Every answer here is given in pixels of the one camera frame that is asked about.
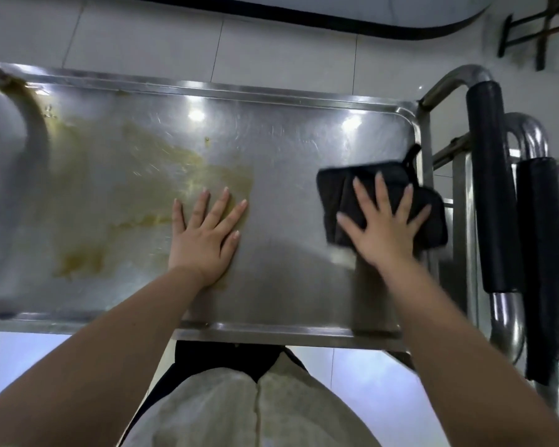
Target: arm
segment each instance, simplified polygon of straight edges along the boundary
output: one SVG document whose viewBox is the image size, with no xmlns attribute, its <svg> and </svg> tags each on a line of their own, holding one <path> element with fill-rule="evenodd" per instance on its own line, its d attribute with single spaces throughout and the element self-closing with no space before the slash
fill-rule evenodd
<svg viewBox="0 0 559 447">
<path fill-rule="evenodd" d="M 338 222 L 388 285 L 403 337 L 431 404 L 453 446 L 559 445 L 559 419 L 472 326 L 412 256 L 412 240 L 430 213 L 408 223 L 412 187 L 395 215 L 380 175 L 377 209 L 354 182 L 367 227 Z"/>
<path fill-rule="evenodd" d="M 203 191 L 185 227 L 173 206 L 169 270 L 49 353 L 0 393 L 0 446 L 114 446 L 141 403 L 173 330 L 228 267 L 246 201 L 220 221 Z"/>
</svg>

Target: finger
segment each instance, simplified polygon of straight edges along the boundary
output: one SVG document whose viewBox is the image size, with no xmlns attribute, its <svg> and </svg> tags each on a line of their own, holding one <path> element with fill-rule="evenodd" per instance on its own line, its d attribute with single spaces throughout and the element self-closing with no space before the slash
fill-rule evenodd
<svg viewBox="0 0 559 447">
<path fill-rule="evenodd" d="M 182 203 L 178 199 L 174 199 L 174 203 L 171 206 L 171 233 L 172 235 L 180 235 L 185 230 Z"/>
<path fill-rule="evenodd" d="M 422 225 L 425 224 L 425 221 L 429 218 L 430 210 L 431 210 L 431 206 L 425 205 L 423 209 L 420 210 L 420 213 L 418 213 L 416 218 L 414 218 L 413 220 L 410 221 L 410 223 L 408 223 L 408 229 L 410 229 L 410 232 L 413 235 L 416 235 L 416 233 L 420 230 Z"/>
<path fill-rule="evenodd" d="M 222 246 L 222 251 L 219 253 L 219 257 L 222 259 L 224 263 L 230 263 L 234 253 L 236 252 L 236 248 L 239 246 L 240 241 L 240 232 L 236 231 L 232 233 L 226 241 L 224 241 L 224 245 Z"/>
<path fill-rule="evenodd" d="M 380 172 L 375 176 L 375 194 L 377 195 L 377 207 L 379 211 L 392 214 L 391 202 L 389 202 L 388 188 L 385 185 L 383 174 Z"/>
<path fill-rule="evenodd" d="M 207 208 L 207 201 L 209 199 L 209 191 L 207 188 L 203 188 L 199 199 L 195 202 L 193 207 L 193 214 L 188 220 L 188 228 L 197 229 L 201 226 L 203 222 L 203 217 L 205 216 L 205 209 Z"/>
<path fill-rule="evenodd" d="M 348 234 L 350 240 L 354 243 L 354 246 L 356 246 L 364 233 L 362 232 L 362 229 L 358 227 L 358 225 L 352 221 L 348 215 L 345 215 L 340 211 L 337 212 L 336 219 L 337 223 L 344 232 Z"/>
<path fill-rule="evenodd" d="M 368 222 L 373 217 L 373 215 L 376 214 L 377 208 L 375 207 L 375 204 L 373 204 L 373 201 L 371 201 L 371 198 L 366 192 L 366 188 L 358 179 L 358 177 L 354 177 L 352 185 L 354 186 L 354 193 L 356 193 L 356 198 L 358 199 L 360 209 L 364 213 L 364 217 Z"/>
<path fill-rule="evenodd" d="M 403 190 L 402 200 L 399 202 L 399 207 L 395 213 L 395 218 L 399 222 L 406 224 L 408 222 L 408 217 L 410 216 L 410 209 L 412 208 L 412 196 L 414 194 L 414 188 L 410 183 L 406 189 Z"/>
<path fill-rule="evenodd" d="M 228 200 L 230 199 L 230 190 L 228 187 L 225 187 L 222 191 L 222 195 L 213 205 L 213 208 L 209 211 L 207 216 L 205 217 L 205 221 L 201 227 L 206 229 L 213 229 L 219 223 L 219 219 L 222 217 L 222 213 L 226 209 L 226 205 L 228 205 Z"/>
<path fill-rule="evenodd" d="M 240 217 L 243 215 L 244 210 L 248 206 L 248 202 L 243 200 L 236 207 L 232 209 L 228 216 L 225 217 L 220 224 L 214 229 L 215 232 L 219 233 L 222 237 L 225 237 L 234 228 L 236 223 L 239 221 Z"/>
</svg>

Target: person's left hand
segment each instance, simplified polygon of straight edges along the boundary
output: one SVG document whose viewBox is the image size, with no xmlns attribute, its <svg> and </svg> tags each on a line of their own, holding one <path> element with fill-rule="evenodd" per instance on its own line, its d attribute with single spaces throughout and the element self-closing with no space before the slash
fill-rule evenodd
<svg viewBox="0 0 559 447">
<path fill-rule="evenodd" d="M 174 200 L 168 270 L 177 267 L 190 270 L 202 287 L 212 285 L 221 277 L 239 244 L 240 233 L 230 232 L 247 207 L 245 199 L 220 222 L 229 198 L 230 190 L 226 187 L 205 217 L 209 191 L 203 189 L 187 225 L 182 204 L 178 199 Z"/>
</svg>

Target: stainless steel tray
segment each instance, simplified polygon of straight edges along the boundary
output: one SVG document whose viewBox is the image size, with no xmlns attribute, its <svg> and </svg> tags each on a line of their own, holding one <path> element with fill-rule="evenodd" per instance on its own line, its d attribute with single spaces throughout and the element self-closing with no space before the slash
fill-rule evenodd
<svg viewBox="0 0 559 447">
<path fill-rule="evenodd" d="M 250 201 L 241 245 L 176 338 L 403 349 L 376 273 L 327 245 L 315 177 L 417 142 L 431 183 L 416 102 L 0 67 L 46 125 L 31 141 L 0 93 L 0 330 L 72 332 L 118 304 L 166 270 L 172 199 L 227 185 Z"/>
</svg>

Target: black pants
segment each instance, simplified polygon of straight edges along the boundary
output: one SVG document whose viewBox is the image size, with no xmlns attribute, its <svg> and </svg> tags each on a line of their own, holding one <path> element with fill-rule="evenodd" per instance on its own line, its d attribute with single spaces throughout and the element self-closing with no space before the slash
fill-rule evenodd
<svg viewBox="0 0 559 447">
<path fill-rule="evenodd" d="M 178 387 L 187 378 L 211 368 L 231 368 L 244 372 L 257 383 L 275 364 L 278 356 L 285 353 L 296 365 L 306 370 L 302 362 L 288 348 L 279 345 L 256 345 L 247 343 L 218 343 L 179 340 L 176 342 L 174 363 L 157 382 L 145 402 L 134 415 L 126 429 L 126 439 L 137 420 L 155 403 Z"/>
</svg>

